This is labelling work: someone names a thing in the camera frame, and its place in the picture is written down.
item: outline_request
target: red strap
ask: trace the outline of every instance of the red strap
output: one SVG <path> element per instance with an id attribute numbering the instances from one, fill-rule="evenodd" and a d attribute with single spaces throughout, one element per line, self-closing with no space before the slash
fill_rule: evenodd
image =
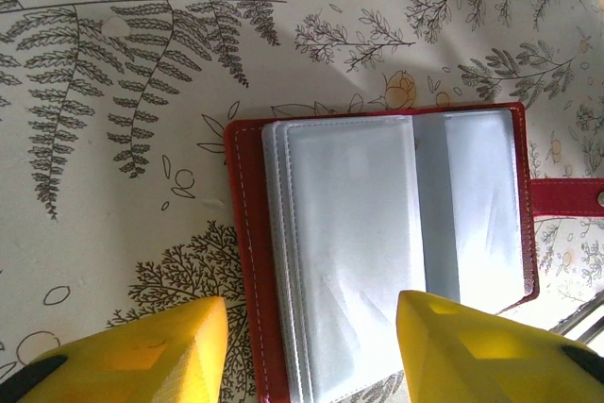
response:
<path id="1" fill-rule="evenodd" d="M 597 200 L 604 192 L 604 178 L 533 179 L 530 186 L 535 216 L 604 217 Z"/>

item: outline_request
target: red leather cover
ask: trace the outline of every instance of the red leather cover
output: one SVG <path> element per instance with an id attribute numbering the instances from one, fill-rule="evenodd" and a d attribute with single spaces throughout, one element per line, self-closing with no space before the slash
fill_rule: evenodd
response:
<path id="1" fill-rule="evenodd" d="M 356 116 L 421 115 L 431 112 L 479 109 L 508 109 L 512 113 L 525 263 L 526 296 L 518 301 L 518 304 L 521 304 L 539 294 L 533 214 L 529 194 L 530 174 L 524 106 L 510 103 L 450 109 L 388 110 L 356 114 Z M 262 127 L 277 120 L 279 119 L 240 120 L 229 124 L 225 131 L 226 161 L 242 258 L 258 398 L 261 403 L 290 402 L 279 324 L 261 139 Z"/>
<path id="2" fill-rule="evenodd" d="M 535 216 L 604 216 L 597 202 L 604 191 L 602 178 L 533 179 L 530 191 Z"/>

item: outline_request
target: card holder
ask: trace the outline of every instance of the card holder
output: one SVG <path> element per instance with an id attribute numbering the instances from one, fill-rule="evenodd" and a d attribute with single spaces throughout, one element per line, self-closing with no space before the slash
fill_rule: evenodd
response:
<path id="1" fill-rule="evenodd" d="M 509 112 L 276 122 L 262 143 L 292 401 L 400 370 L 400 290 L 524 296 Z"/>

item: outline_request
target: red card holder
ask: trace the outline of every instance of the red card holder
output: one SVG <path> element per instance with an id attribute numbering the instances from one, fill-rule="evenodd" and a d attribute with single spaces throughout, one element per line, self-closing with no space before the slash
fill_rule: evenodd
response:
<path id="1" fill-rule="evenodd" d="M 539 294 L 524 107 L 518 103 L 509 103 L 450 109 L 389 110 L 355 116 L 420 115 L 482 109 L 508 109 L 512 114 L 525 275 L 525 297 L 515 304 L 517 305 L 534 299 Z M 243 267 L 258 397 L 260 402 L 289 403 L 290 392 L 279 321 L 261 138 L 262 128 L 277 120 L 271 118 L 233 122 L 226 128 L 225 146 Z M 539 199 L 543 202 L 540 207 L 545 210 L 543 212 L 553 214 L 547 210 L 548 205 L 545 204 L 547 197 L 542 196 L 542 192 L 546 192 L 547 189 L 538 185 L 535 190 L 534 184 L 532 190 L 539 194 Z"/>

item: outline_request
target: white tablecloth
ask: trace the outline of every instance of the white tablecloth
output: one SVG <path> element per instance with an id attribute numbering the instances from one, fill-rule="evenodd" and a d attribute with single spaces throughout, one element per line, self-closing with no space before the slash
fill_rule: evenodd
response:
<path id="1" fill-rule="evenodd" d="M 520 100 L 533 177 L 604 175 L 597 0 L 0 0 L 0 15 L 0 379 L 221 294 L 222 400 L 254 400 L 229 120 Z M 604 286 L 604 221 L 535 226 L 542 294 L 509 316 L 550 327 Z"/>

